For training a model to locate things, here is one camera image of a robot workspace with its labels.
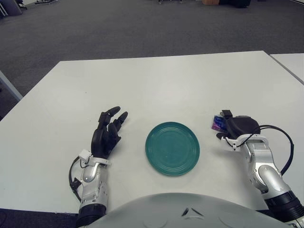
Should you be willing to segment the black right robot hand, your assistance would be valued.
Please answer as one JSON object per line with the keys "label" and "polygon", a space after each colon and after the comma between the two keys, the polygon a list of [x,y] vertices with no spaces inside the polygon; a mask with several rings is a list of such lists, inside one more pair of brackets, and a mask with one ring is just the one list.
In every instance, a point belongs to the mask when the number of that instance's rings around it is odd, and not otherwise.
{"label": "black right robot hand", "polygon": [[222,137],[237,139],[244,134],[260,134],[261,132],[258,122],[250,116],[241,115],[234,117],[230,110],[222,110],[220,112],[220,117],[223,118],[225,130],[222,133],[216,134],[218,139],[221,139]]}

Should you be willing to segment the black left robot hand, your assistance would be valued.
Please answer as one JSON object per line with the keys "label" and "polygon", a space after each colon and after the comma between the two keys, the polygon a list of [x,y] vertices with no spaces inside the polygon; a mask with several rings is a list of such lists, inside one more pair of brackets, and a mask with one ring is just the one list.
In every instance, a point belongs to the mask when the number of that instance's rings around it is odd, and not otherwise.
{"label": "black left robot hand", "polygon": [[123,112],[117,119],[111,122],[111,118],[117,114],[121,108],[113,107],[105,112],[101,112],[98,126],[95,129],[91,141],[91,153],[94,157],[108,159],[114,147],[121,137],[118,135],[122,124],[128,116],[128,112]]}

